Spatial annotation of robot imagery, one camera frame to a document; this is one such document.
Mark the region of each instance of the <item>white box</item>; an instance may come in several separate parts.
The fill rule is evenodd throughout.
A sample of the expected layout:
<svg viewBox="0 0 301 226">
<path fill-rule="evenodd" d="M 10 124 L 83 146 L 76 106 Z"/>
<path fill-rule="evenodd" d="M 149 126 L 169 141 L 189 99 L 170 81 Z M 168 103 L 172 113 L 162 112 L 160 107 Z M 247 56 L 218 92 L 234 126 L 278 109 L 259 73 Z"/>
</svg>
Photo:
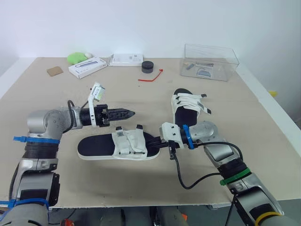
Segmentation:
<svg viewBox="0 0 301 226">
<path fill-rule="evenodd" d="M 142 62 L 142 54 L 113 54 L 110 57 L 109 66 L 139 67 L 141 66 Z"/>
<path fill-rule="evenodd" d="M 98 58 L 92 57 L 88 60 L 82 61 L 78 64 L 69 67 L 69 71 L 79 79 L 97 72 L 107 66 L 107 62 Z"/>
</svg>

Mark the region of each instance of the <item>green sponge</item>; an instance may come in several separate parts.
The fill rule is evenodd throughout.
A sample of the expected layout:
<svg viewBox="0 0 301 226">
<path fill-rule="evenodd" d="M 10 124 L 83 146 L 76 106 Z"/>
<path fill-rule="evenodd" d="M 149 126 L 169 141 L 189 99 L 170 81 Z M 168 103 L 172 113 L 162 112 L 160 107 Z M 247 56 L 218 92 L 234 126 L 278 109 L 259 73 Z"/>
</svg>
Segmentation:
<svg viewBox="0 0 301 226">
<path fill-rule="evenodd" d="M 83 53 L 71 53 L 67 57 L 67 61 L 72 65 L 78 64 L 79 62 L 82 62 L 87 59 L 88 58 Z"/>
</svg>

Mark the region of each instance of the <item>red zip tie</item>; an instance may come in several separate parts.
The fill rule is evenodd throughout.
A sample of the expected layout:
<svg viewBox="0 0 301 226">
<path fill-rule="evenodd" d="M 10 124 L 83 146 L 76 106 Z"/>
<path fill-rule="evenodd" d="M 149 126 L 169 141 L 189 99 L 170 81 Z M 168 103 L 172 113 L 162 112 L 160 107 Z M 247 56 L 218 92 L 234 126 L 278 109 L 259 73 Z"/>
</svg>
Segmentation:
<svg viewBox="0 0 301 226">
<path fill-rule="evenodd" d="M 163 72 L 163 69 L 159 69 L 159 74 L 153 79 L 153 80 L 144 80 L 144 79 L 138 79 L 138 81 L 155 81 L 156 80 L 156 78 L 158 78 L 159 77 L 159 75 Z"/>
</svg>

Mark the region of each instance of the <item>beige tabletop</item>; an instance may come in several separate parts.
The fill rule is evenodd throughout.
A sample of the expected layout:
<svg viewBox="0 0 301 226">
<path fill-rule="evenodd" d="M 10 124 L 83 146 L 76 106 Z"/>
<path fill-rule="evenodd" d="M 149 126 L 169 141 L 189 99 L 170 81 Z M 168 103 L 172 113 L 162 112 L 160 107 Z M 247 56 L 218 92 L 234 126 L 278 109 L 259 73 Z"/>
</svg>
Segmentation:
<svg viewBox="0 0 301 226">
<path fill-rule="evenodd" d="M 203 103 L 212 115 L 202 113 L 199 121 L 215 123 L 221 136 L 240 147 L 245 163 L 278 200 L 301 196 L 301 159 L 284 134 L 258 102 L 255 95 L 234 74 L 228 82 L 179 75 L 179 59 L 152 59 L 152 74 L 139 67 L 107 67 L 81 80 L 68 72 L 65 58 L 37 58 L 0 100 L 0 200 L 8 199 L 14 169 L 24 153 L 24 143 L 13 136 L 26 136 L 27 115 L 39 109 L 67 106 L 71 99 L 82 106 L 94 82 L 106 92 L 101 103 L 109 108 L 126 108 L 136 114 L 110 127 L 85 127 L 64 134 L 58 152 L 60 195 L 57 207 L 108 207 L 141 205 L 210 204 L 230 202 L 231 194 L 219 185 L 220 176 L 207 178 L 191 190 L 181 187 L 168 149 L 150 161 L 85 161 L 77 145 L 85 137 L 112 133 L 116 126 L 159 136 L 162 123 L 172 122 L 171 95 L 177 88 L 207 94 Z M 64 73 L 50 77 L 46 70 L 60 66 Z M 159 68 L 164 71 L 154 82 Z M 203 148 L 178 150 L 182 177 L 187 185 L 216 172 Z"/>
</svg>

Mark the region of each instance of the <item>velcro strap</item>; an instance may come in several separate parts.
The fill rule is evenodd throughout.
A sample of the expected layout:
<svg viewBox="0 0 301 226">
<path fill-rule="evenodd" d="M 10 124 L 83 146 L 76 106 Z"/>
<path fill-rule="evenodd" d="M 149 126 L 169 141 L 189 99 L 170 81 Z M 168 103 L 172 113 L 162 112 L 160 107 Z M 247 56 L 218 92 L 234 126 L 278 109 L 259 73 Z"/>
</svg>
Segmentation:
<svg viewBox="0 0 301 226">
<path fill-rule="evenodd" d="M 142 126 L 136 130 L 123 130 L 121 127 L 112 133 L 115 144 L 114 154 L 117 159 L 144 160 L 147 157 Z"/>
<path fill-rule="evenodd" d="M 172 109 L 173 114 L 175 115 L 175 112 L 178 107 L 184 107 L 185 109 L 191 109 L 198 113 L 198 116 L 200 114 L 200 111 L 203 110 L 207 114 L 211 114 L 211 110 L 205 107 L 201 99 L 207 97 L 206 94 L 202 95 L 193 95 L 188 93 L 178 93 L 177 95 L 172 96 Z"/>
<path fill-rule="evenodd" d="M 117 134 L 116 140 L 119 149 L 119 154 L 130 154 L 129 142 L 123 132 L 123 129 L 117 130 L 116 134 Z"/>
</svg>

